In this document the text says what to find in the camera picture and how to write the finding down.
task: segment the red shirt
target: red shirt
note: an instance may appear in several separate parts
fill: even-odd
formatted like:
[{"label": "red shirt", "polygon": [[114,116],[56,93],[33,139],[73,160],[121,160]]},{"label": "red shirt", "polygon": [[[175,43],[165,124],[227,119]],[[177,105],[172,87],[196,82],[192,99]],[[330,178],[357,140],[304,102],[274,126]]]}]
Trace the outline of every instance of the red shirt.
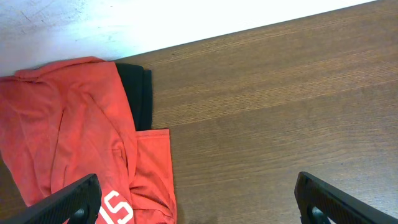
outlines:
[{"label": "red shirt", "polygon": [[97,223],[176,223],[169,130],[135,131],[113,62],[1,78],[0,113],[0,152],[27,206],[95,173]]}]

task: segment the clothing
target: clothing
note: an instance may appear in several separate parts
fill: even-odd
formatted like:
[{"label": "clothing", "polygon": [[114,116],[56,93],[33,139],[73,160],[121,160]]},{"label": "clothing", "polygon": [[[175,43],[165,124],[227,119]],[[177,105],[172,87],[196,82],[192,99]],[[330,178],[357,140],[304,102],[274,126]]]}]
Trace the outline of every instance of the clothing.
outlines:
[{"label": "clothing", "polygon": [[136,131],[150,130],[152,126],[152,72],[141,66],[117,63]]},{"label": "clothing", "polygon": [[31,206],[87,174],[96,223],[175,223],[169,130],[134,129],[113,62],[88,57],[0,79],[0,153]]}]

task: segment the wood grain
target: wood grain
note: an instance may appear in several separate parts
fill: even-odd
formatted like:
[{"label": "wood grain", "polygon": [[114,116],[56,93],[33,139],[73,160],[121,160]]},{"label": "wood grain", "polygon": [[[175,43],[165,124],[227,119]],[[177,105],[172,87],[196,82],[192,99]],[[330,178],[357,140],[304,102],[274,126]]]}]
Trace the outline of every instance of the wood grain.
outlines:
[{"label": "wood grain", "polygon": [[397,60],[391,0],[119,62],[153,71],[178,222],[214,224],[300,223],[301,170],[398,218]]}]

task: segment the white surface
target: white surface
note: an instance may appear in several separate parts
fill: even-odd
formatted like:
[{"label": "white surface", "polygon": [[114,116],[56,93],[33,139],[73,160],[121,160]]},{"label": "white surface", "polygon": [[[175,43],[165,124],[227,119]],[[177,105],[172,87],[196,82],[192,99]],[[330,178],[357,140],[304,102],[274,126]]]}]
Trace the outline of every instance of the white surface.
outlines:
[{"label": "white surface", "polygon": [[373,0],[0,0],[0,76],[114,60]]}]

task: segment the red fabric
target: red fabric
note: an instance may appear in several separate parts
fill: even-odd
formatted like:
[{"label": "red fabric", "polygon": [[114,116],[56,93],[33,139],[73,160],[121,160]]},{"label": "red fabric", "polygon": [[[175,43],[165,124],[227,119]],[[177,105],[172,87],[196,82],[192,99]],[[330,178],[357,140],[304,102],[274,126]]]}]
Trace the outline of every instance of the red fabric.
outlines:
[{"label": "red fabric", "polygon": [[0,112],[0,152],[26,205],[95,173],[97,223],[176,222],[169,130],[135,132],[113,62],[79,58],[2,78]]}]

